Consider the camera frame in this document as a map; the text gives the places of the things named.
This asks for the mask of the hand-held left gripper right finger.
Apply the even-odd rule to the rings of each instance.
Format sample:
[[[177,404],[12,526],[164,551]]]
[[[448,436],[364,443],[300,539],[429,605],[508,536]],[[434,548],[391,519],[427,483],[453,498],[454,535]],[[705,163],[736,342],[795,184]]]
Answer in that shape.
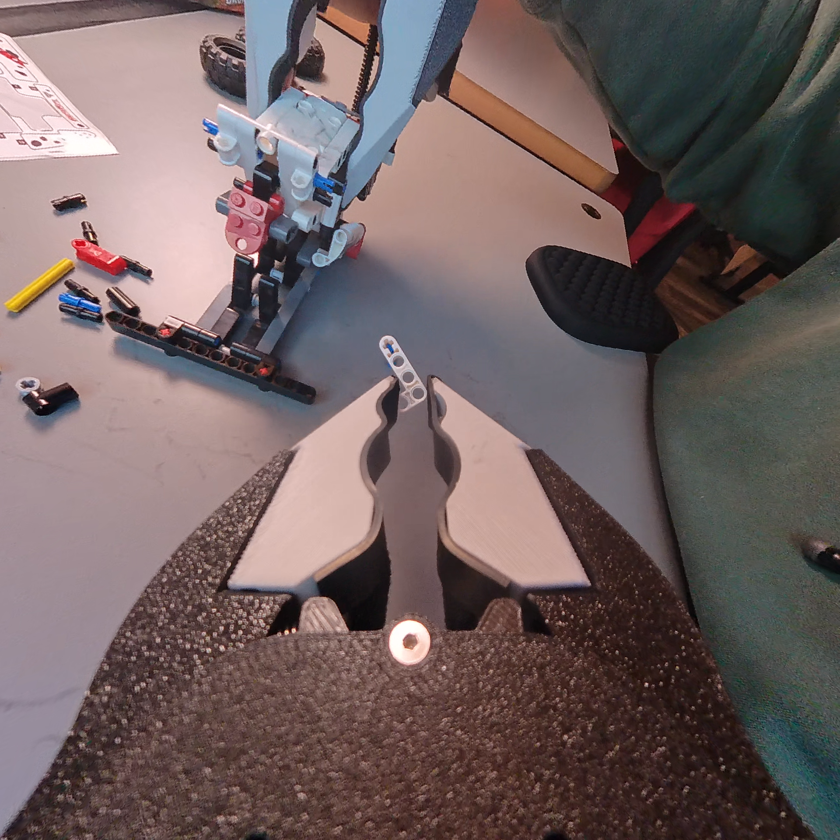
[[[447,490],[444,547],[514,592],[587,588],[590,580],[527,446],[439,379],[427,380],[434,463]]]

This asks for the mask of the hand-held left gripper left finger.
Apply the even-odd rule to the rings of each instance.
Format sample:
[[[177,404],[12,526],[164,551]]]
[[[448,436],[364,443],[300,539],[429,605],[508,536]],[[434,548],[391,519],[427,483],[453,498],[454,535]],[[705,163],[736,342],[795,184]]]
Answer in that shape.
[[[317,594],[368,549],[382,525],[371,447],[387,464],[395,381],[380,381],[292,449],[288,468],[231,574],[232,591]]]

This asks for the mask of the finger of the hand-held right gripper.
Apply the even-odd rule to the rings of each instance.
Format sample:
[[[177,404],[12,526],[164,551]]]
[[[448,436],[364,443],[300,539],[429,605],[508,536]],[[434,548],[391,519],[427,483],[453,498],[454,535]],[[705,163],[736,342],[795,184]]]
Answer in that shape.
[[[309,49],[316,1],[245,1],[246,99],[257,119],[278,99]]]
[[[424,62],[444,1],[386,1],[378,19],[380,62],[349,156],[349,197],[371,179],[424,98]]]

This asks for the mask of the white toy brick beam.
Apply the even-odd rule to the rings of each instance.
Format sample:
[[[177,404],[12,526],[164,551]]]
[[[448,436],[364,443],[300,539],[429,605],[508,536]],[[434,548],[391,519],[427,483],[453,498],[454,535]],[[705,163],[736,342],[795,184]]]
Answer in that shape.
[[[405,413],[411,408],[425,403],[427,400],[426,386],[421,382],[399,342],[393,336],[386,335],[380,339],[379,346],[400,386],[399,411]]]

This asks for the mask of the black toy vehicle chassis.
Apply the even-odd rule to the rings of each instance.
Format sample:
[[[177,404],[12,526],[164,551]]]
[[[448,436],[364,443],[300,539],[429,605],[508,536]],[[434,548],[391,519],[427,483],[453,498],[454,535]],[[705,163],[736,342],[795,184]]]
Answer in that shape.
[[[168,316],[154,324],[128,304],[106,322],[170,356],[311,404],[314,388],[282,372],[277,350],[317,272],[361,249],[364,226],[342,219],[360,116],[290,87],[258,120],[219,106],[203,127],[219,160],[243,172],[216,200],[234,251],[232,280],[197,322]]]

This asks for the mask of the person's right forearm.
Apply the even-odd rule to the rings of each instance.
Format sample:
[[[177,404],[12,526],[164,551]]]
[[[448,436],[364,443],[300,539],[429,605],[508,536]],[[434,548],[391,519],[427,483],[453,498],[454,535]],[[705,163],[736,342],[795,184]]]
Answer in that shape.
[[[672,201],[794,266],[838,238],[838,2],[521,5]]]

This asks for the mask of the grey desk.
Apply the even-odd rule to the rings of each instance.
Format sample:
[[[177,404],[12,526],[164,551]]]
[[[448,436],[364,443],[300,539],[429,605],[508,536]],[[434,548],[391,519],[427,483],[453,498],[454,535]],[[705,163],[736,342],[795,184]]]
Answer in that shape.
[[[2,300],[71,256],[80,219],[150,266],[120,286],[143,315],[197,322],[230,280],[216,196],[234,170],[206,147],[221,96],[199,39],[214,13],[18,38],[118,156],[2,164]],[[586,215],[593,205],[600,220]],[[638,353],[594,348],[546,316],[525,259],[546,244],[624,259],[623,225],[577,184],[446,101],[423,104],[393,166],[349,217],[360,257],[317,277],[280,350],[304,406],[57,310],[2,309],[2,822],[63,742],[135,599],[178,545],[273,455],[377,383],[379,338],[421,376],[542,448],[686,596]],[[32,414],[16,383],[79,400]]]

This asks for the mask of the black wrist rest pad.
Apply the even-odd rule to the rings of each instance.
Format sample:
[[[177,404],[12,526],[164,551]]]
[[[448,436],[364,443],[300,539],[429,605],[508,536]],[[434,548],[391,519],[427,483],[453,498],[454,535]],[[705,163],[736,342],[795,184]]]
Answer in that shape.
[[[549,245],[531,253],[526,271],[542,308],[578,340],[659,354],[679,337],[654,289],[630,267]]]

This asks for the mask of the white sticker sheet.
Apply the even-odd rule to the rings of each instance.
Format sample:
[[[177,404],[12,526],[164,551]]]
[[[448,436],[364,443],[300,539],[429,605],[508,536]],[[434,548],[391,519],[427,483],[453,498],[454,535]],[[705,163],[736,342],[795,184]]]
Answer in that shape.
[[[117,154],[117,149],[7,35],[1,35],[1,160]]]

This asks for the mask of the person's green sweater torso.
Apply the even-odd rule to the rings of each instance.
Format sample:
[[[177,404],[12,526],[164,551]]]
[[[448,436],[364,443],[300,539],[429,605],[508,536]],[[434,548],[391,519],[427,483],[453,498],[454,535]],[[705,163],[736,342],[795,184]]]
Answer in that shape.
[[[839,244],[671,344],[654,370],[668,507],[701,631],[803,821],[839,828]]]

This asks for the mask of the pile of small toy brick parts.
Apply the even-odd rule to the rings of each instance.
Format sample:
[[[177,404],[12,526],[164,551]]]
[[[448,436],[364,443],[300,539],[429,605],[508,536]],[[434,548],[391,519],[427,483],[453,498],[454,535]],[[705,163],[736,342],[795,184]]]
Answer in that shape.
[[[58,296],[58,310],[63,316],[101,325],[104,323],[102,302],[90,289],[70,278],[76,263],[81,262],[111,277],[131,273],[145,279],[153,276],[152,268],[125,255],[115,254],[99,244],[95,228],[87,221],[80,224],[81,236],[71,241],[75,259],[64,258],[48,268],[24,289],[4,303],[5,309],[20,314],[31,303],[62,282],[66,288]],[[17,381],[16,389],[21,402],[37,417],[46,417],[60,408],[79,400],[76,389],[69,383],[51,388],[42,386],[40,380],[25,377]]]

